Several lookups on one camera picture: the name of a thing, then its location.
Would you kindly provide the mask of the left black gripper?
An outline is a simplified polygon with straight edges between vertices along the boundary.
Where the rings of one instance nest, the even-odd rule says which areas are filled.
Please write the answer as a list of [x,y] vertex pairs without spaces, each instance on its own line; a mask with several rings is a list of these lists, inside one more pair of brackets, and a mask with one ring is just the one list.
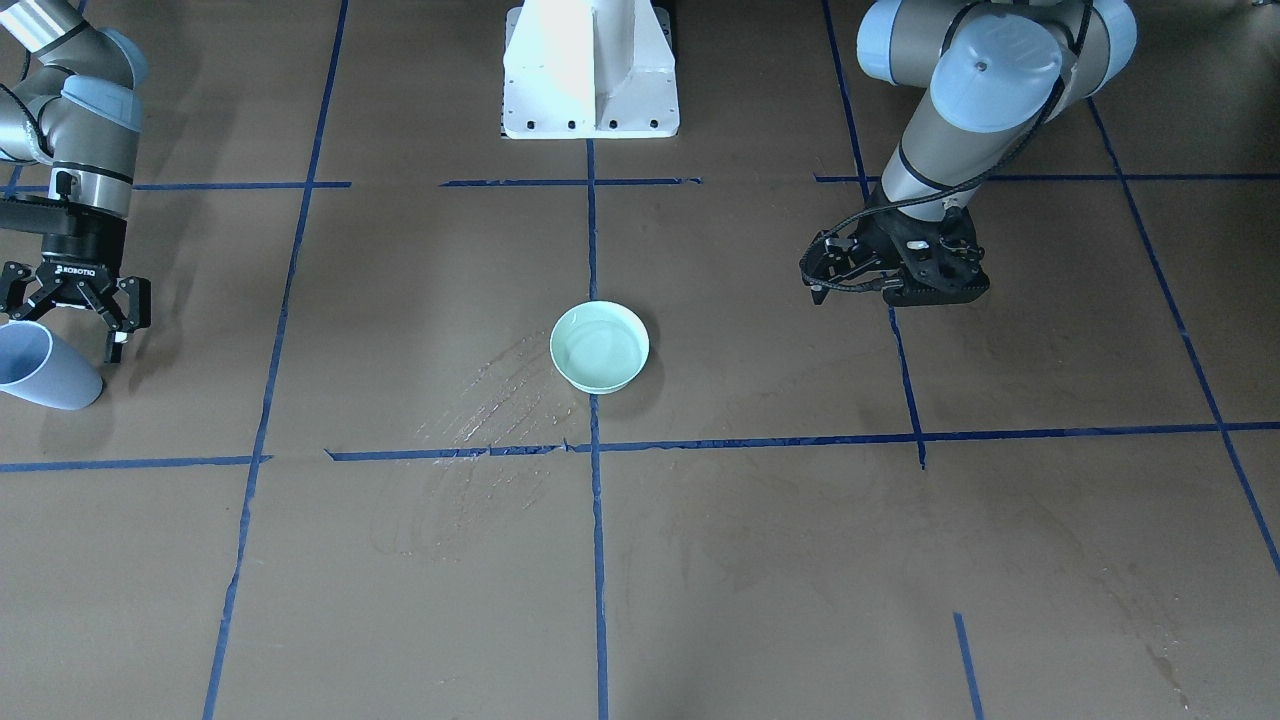
[[[814,305],[831,292],[977,288],[977,229],[964,206],[947,206],[937,222],[902,208],[872,213],[858,220],[850,240],[849,250],[837,232],[819,232],[801,255],[801,279]],[[873,272],[890,275],[859,281]]]

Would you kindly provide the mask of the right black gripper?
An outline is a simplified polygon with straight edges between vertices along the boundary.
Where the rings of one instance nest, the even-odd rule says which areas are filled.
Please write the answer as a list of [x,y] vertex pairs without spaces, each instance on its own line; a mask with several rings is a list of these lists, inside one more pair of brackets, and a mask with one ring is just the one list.
[[[119,279],[127,220],[83,205],[41,205],[35,233],[44,237],[35,270],[5,261],[1,313],[10,322],[38,320],[52,307],[96,311],[108,325],[105,364],[122,361],[125,345],[152,322],[152,284],[132,275]],[[28,296],[29,286],[38,288]]]

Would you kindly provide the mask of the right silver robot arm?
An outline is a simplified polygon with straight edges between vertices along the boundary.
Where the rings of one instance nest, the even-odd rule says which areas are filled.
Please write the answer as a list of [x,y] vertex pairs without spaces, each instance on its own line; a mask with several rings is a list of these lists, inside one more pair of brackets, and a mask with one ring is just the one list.
[[3,87],[3,161],[50,170],[45,193],[1,202],[5,231],[41,238],[37,265],[3,264],[3,315],[92,311],[108,328],[104,360],[116,364],[151,324],[150,282],[122,274],[148,63],[131,38],[92,26],[68,1],[5,1],[1,20],[35,63]]

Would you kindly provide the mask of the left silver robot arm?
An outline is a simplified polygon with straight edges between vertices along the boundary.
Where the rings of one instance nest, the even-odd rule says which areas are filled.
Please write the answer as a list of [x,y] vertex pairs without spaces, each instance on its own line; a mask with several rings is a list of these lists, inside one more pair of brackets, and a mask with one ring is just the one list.
[[877,1],[858,31],[865,74],[922,90],[878,184],[799,261],[812,301],[969,304],[989,288],[969,202],[1055,117],[1130,61],[1125,1]]

